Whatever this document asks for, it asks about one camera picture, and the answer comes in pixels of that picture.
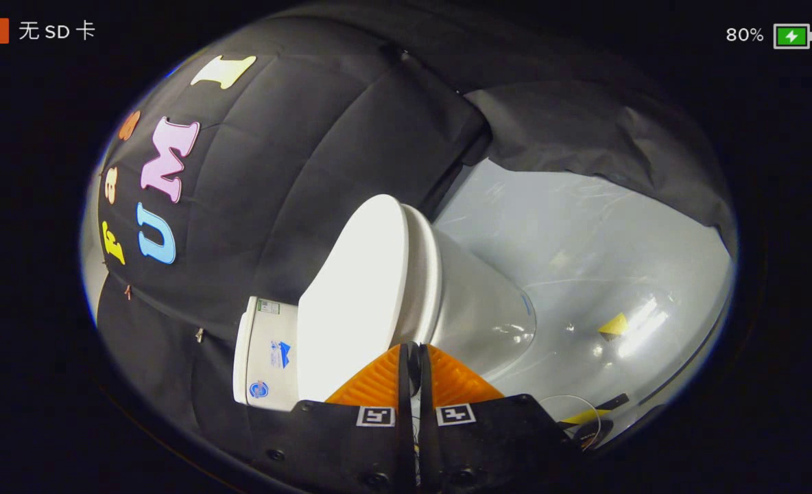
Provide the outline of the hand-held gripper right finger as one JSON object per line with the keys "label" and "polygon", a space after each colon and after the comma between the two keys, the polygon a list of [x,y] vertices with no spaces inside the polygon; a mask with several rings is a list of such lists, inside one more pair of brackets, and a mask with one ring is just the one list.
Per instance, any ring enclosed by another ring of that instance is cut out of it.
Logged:
{"label": "hand-held gripper right finger", "polygon": [[584,454],[532,395],[418,347],[420,493],[576,493]]}

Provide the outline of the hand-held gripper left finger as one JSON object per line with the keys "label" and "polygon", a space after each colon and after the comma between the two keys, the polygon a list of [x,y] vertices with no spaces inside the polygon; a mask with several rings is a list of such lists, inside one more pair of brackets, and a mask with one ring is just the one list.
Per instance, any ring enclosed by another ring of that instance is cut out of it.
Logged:
{"label": "hand-held gripper left finger", "polygon": [[287,399],[250,385],[252,468],[287,493],[412,493],[409,345],[396,345],[328,396]]}

